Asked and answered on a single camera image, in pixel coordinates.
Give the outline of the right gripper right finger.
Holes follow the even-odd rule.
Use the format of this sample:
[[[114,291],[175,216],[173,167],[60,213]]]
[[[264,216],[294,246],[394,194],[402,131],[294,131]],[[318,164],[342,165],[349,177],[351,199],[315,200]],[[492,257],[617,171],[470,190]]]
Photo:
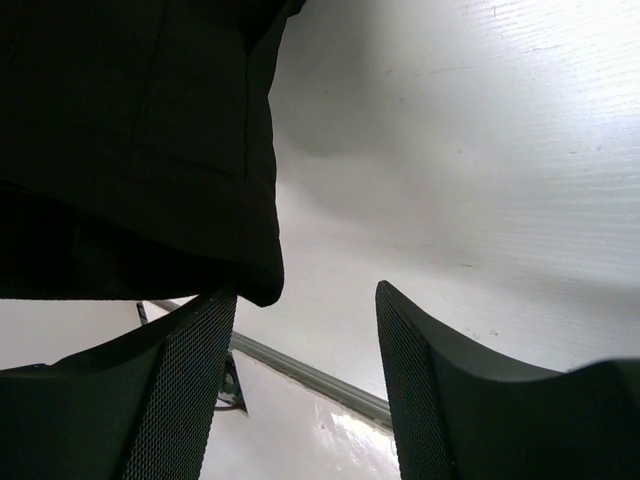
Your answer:
[[[403,478],[638,477],[637,360],[556,372],[475,342],[389,282],[375,303]]]

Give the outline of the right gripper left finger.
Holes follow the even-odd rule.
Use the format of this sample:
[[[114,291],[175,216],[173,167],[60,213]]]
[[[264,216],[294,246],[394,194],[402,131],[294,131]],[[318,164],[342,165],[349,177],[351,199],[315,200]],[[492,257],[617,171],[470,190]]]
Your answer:
[[[229,288],[52,365],[1,374],[5,479],[196,479],[236,311]]]

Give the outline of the black pleated skirt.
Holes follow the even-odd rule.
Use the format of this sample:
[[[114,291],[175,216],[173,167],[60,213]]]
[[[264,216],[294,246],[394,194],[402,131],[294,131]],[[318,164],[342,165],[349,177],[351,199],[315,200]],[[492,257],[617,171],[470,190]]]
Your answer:
[[[5,1],[1,295],[284,286],[269,92],[299,1]]]

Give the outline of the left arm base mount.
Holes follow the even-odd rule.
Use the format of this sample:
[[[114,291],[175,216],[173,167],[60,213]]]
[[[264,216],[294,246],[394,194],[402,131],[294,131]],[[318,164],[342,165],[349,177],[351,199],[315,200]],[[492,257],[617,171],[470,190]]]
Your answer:
[[[245,414],[248,413],[242,387],[240,385],[239,374],[231,352],[227,353],[225,360],[224,372],[218,391],[215,411],[241,411]]]

